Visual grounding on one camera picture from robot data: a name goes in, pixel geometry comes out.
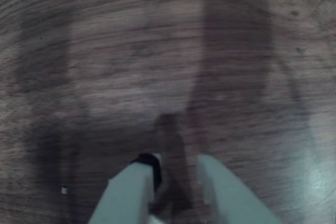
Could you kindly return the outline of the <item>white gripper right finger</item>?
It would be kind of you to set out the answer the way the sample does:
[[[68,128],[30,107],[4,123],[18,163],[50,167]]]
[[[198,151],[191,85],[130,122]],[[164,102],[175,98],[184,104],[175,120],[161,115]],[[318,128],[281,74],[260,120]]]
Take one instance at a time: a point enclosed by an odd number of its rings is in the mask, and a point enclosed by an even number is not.
[[[197,181],[213,223],[282,223],[229,168],[210,155],[198,155]]]

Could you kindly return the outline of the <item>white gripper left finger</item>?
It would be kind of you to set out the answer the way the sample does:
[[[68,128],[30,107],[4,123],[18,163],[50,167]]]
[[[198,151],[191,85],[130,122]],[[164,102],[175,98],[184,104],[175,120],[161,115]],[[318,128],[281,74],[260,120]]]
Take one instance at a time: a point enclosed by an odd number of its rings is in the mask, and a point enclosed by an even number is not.
[[[161,155],[142,153],[109,179],[89,223],[150,223],[149,206],[162,183]]]

